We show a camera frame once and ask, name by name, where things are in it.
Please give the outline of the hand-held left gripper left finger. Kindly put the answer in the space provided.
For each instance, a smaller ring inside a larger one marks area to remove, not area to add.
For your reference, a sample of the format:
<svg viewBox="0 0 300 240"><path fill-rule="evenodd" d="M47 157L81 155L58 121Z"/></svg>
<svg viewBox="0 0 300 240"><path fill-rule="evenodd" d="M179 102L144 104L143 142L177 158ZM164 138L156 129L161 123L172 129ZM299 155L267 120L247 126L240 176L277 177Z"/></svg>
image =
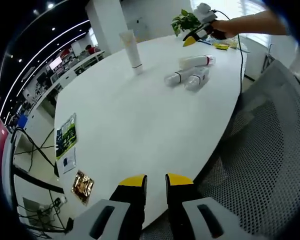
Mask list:
<svg viewBox="0 0 300 240"><path fill-rule="evenodd" d="M147 175L122 180L109 199L94 204L74 221L75 240L138 240L145 221Z"/></svg>

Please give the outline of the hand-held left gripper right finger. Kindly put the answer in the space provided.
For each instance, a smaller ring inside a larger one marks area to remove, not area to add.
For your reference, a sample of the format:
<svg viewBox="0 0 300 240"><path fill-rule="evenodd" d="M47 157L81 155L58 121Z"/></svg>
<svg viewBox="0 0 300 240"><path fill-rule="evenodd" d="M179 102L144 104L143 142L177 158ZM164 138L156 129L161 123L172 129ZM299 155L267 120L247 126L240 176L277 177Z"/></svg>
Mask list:
<svg viewBox="0 0 300 240"><path fill-rule="evenodd" d="M243 240L235 215L212 198L203 198L193 181L167 173L168 219L176 240Z"/></svg>

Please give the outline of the person's right hand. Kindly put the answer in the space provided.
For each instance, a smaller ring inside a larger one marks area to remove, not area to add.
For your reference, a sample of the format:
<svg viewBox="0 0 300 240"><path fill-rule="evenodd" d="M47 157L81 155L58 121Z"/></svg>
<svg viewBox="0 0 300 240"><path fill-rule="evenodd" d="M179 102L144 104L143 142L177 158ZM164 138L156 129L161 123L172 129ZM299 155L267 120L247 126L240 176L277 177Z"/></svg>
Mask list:
<svg viewBox="0 0 300 240"><path fill-rule="evenodd" d="M238 35L231 20L215 20L211 26L213 28L211 36L217 40L230 39Z"/></svg>

